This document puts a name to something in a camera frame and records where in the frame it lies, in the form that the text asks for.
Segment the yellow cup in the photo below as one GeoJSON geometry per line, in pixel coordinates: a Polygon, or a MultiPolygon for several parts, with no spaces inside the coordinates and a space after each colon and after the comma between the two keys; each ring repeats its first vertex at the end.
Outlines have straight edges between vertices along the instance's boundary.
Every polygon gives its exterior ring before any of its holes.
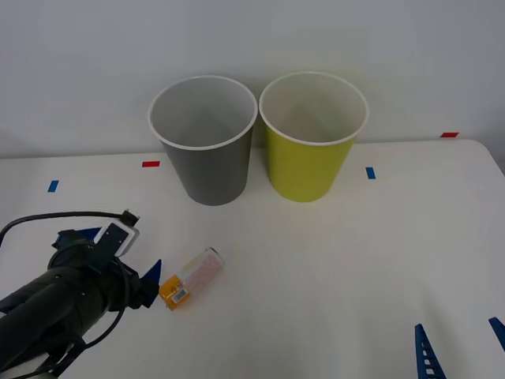
{"type": "Polygon", "coordinates": [[[329,73],[291,73],[260,97],[267,124],[268,174],[283,197],[314,201],[331,188],[368,121],[363,94],[329,73]]]}

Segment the white table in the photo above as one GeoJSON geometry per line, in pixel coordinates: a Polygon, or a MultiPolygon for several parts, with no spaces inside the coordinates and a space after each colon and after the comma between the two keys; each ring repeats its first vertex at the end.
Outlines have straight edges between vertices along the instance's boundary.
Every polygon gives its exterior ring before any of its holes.
{"type": "MultiPolygon", "coordinates": [[[[505,377],[488,323],[505,321],[505,178],[481,144],[356,145],[331,192],[308,204],[273,190],[262,154],[252,152],[244,193],[214,208],[185,195],[162,153],[0,160],[2,225],[129,208],[140,237],[124,261],[140,274],[162,258],[164,281],[206,246],[226,262],[183,309],[158,298],[127,310],[63,377],[417,378],[417,323],[449,379],[505,377]]],[[[0,297],[46,269],[58,231],[103,222],[14,228],[0,251],[0,297]]]]}

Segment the black cable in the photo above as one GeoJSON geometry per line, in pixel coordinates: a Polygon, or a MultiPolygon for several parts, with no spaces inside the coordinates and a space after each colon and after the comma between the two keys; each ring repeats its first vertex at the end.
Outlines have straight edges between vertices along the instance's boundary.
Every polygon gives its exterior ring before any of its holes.
{"type": "Polygon", "coordinates": [[[109,213],[109,212],[75,211],[75,212],[42,213],[40,215],[21,217],[17,220],[11,221],[10,223],[8,223],[3,227],[2,231],[0,231],[0,246],[2,245],[3,239],[10,229],[15,227],[16,225],[19,225],[20,223],[26,223],[28,221],[59,219],[62,217],[108,217],[111,219],[119,219],[121,216],[122,215],[118,213],[109,213]]]}

